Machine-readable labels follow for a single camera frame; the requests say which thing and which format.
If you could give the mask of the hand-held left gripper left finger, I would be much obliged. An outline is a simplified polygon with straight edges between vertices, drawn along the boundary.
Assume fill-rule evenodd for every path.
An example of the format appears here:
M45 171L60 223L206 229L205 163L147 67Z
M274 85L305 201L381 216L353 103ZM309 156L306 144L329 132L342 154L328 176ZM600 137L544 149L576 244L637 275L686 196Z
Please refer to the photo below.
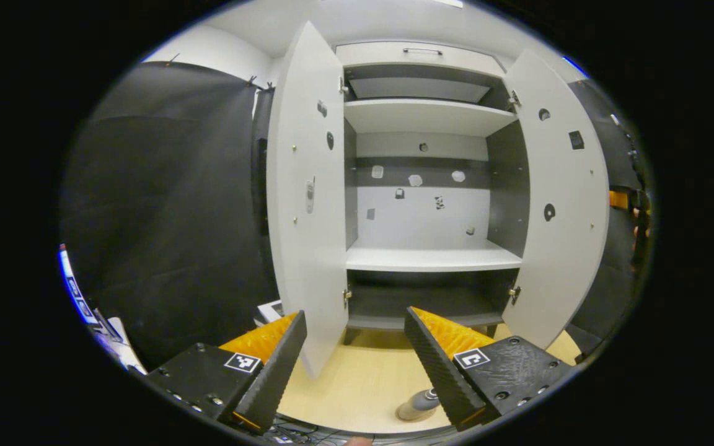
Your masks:
M306 313L290 313L220 346L195 343L143 376L162 397L249 434L265 434L308 336Z

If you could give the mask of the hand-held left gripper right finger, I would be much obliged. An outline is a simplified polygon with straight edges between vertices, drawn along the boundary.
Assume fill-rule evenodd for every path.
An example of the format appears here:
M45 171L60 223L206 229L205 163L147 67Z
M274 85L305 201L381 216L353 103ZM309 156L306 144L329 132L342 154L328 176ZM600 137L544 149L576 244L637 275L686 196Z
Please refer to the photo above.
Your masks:
M404 333L458 431L532 406L573 373L523 337L496 341L422 308L406 308Z

